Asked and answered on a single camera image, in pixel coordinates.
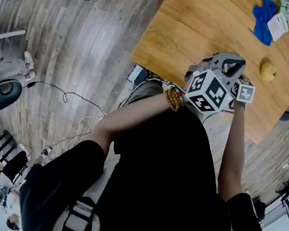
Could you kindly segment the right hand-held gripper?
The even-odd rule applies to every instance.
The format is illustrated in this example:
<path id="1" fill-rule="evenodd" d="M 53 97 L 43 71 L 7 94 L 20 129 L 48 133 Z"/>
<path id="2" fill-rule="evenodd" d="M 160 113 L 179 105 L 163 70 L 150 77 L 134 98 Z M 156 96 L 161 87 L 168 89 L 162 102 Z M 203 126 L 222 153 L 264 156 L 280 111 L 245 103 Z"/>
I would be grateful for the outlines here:
<path id="1" fill-rule="evenodd" d="M 231 87 L 231 95 L 235 101 L 243 103 L 245 106 L 254 100 L 256 87 L 244 76 L 240 76 Z"/>

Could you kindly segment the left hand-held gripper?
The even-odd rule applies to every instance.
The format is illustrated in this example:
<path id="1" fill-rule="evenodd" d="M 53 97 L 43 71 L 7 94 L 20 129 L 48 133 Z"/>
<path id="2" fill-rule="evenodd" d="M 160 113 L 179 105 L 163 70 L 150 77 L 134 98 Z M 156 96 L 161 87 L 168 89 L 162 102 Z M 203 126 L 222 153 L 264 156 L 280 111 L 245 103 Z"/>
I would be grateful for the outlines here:
<path id="1" fill-rule="evenodd" d="M 185 97 L 200 113 L 220 112 L 233 99 L 231 90 L 245 67 L 245 59 L 237 54 L 212 54 L 188 68 Z"/>

